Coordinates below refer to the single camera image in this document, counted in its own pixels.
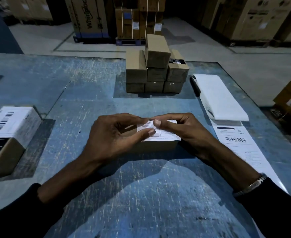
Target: black sleeve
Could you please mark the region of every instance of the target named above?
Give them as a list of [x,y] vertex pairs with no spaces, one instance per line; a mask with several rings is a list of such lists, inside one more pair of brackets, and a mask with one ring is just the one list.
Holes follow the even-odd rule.
[[291,237],[291,196],[266,178],[253,191],[236,197],[266,237]]
[[0,210],[0,237],[44,237],[64,212],[63,207],[43,204],[33,184],[22,196]]

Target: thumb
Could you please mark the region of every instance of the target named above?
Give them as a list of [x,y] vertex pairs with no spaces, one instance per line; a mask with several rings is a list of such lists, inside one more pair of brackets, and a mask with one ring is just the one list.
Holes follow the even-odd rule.
[[164,129],[167,131],[170,131],[172,133],[175,133],[178,136],[182,136],[182,132],[184,129],[184,125],[183,124],[176,124],[176,123],[172,123],[170,121],[167,120],[157,120],[155,119],[153,121],[153,125],[155,127],[158,127],[160,129]]
[[135,145],[155,134],[154,128],[145,128],[126,138],[129,145]]

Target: barcode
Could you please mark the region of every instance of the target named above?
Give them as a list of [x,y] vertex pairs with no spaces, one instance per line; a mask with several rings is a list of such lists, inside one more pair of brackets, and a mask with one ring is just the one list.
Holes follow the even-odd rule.
[[246,142],[245,138],[225,137],[227,141],[232,142]]
[[3,119],[0,121],[0,130],[4,127],[4,125],[8,122],[10,117],[14,114],[14,112],[7,112],[7,114],[3,117]]

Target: fingernail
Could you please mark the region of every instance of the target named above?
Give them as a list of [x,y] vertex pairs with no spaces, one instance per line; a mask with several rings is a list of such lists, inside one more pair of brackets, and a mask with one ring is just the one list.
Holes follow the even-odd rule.
[[155,119],[155,120],[153,121],[153,124],[154,124],[154,126],[159,127],[159,126],[161,125],[161,121]]
[[150,131],[149,131],[149,136],[152,136],[152,135],[154,135],[155,134],[155,129],[151,129]]

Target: worn table surface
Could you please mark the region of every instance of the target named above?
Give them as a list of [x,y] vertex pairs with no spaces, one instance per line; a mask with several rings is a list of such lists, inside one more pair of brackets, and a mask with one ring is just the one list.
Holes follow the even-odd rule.
[[[189,66],[191,74],[220,76],[291,194],[291,144],[219,64]],[[75,159],[99,115],[192,112],[215,135],[189,80],[181,94],[138,96],[125,93],[124,78],[124,59],[0,54],[0,108],[33,104],[45,117],[14,173],[0,178],[0,208]],[[228,184],[181,147],[126,155],[100,174],[105,178],[68,204],[46,237],[258,237]]]

